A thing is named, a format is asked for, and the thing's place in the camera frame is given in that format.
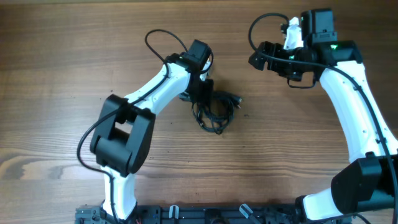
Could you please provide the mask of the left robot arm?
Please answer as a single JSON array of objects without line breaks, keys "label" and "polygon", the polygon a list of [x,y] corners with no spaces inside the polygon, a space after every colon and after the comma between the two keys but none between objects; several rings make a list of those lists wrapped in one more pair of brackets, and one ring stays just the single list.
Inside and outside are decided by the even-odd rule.
[{"label": "left robot arm", "polygon": [[101,210],[110,223],[128,223],[136,210],[135,174],[148,156],[156,116],[176,96],[196,103],[211,95],[211,55],[208,44],[194,40],[186,51],[164,58],[159,73],[139,90],[105,100],[90,151],[105,176]]}]

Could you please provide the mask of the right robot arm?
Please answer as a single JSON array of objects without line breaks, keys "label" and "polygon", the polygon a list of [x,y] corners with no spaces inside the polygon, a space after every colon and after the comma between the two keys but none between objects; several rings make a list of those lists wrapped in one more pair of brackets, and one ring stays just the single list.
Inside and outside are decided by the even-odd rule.
[{"label": "right robot arm", "polygon": [[286,18],[283,44],[253,46],[249,63],[270,70],[298,88],[305,73],[328,94],[345,134],[349,164],[330,186],[296,200],[301,223],[360,217],[397,210],[397,139],[384,121],[366,79],[363,58],[352,40],[338,40],[333,11],[312,9]]}]

